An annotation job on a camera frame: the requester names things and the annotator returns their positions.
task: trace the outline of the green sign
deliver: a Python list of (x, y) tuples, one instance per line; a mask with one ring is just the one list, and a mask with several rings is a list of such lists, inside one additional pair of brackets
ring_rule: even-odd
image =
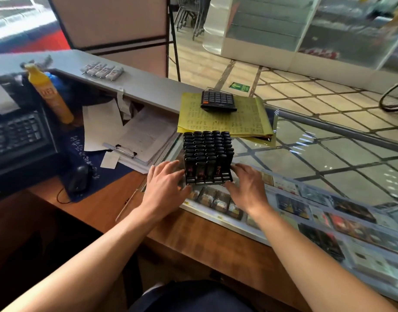
[(250, 87), (248, 85), (245, 84), (240, 84), (240, 83), (232, 83), (230, 86), (231, 89), (236, 89), (238, 91), (243, 91), (243, 92), (249, 92)]

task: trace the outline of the blue mouse pad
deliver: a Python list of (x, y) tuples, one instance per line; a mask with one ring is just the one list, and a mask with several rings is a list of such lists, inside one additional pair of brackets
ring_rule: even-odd
[[(83, 127), (76, 128), (63, 135), (63, 147), (67, 151), (67, 155), (71, 160), (71, 168), (62, 173), (59, 177), (69, 198), (74, 203), (96, 193), (108, 184), (133, 171), (132, 168), (121, 163), (118, 163), (115, 169), (100, 167), (106, 151), (85, 152), (83, 150), (83, 144)], [(89, 181), (87, 190), (81, 194), (68, 192), (68, 184), (70, 183), (76, 168), (85, 163), (92, 166), (92, 178)]]

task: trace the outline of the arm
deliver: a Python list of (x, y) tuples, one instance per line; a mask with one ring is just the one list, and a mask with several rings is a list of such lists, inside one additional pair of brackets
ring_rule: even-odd
[(240, 185), (229, 182), (225, 187), (257, 222), (313, 312), (397, 311), (269, 206), (260, 172), (244, 164), (232, 169)]
[(172, 173), (177, 164), (152, 166), (139, 207), (3, 311), (83, 312), (96, 307), (150, 230), (189, 195), (190, 186), (177, 188), (184, 174)]

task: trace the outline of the handwritten notes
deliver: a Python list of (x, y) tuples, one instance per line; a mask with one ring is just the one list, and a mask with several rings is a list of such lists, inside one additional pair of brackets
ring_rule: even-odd
[(184, 93), (177, 132), (229, 131), (231, 136), (273, 135), (263, 101), (260, 98), (235, 96), (236, 112), (211, 113), (200, 108), (201, 94)]

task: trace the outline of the clipboard clip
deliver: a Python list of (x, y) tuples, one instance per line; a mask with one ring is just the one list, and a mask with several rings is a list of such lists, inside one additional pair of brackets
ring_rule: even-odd
[(133, 152), (133, 153), (131, 154), (131, 153), (128, 153), (128, 152), (126, 152), (126, 151), (120, 149), (120, 148), (121, 148), (121, 145), (119, 145), (119, 144), (117, 144), (116, 146), (112, 146), (112, 145), (110, 145), (109, 143), (105, 143), (105, 142), (104, 142), (102, 145), (103, 145), (104, 147), (106, 147), (106, 148), (112, 150), (112, 151), (118, 152), (118, 153), (120, 153), (120, 154), (122, 154), (122, 155), (124, 155), (124, 156), (127, 156), (127, 157), (131, 158), (131, 159), (134, 159), (135, 156), (137, 155), (137, 152)]

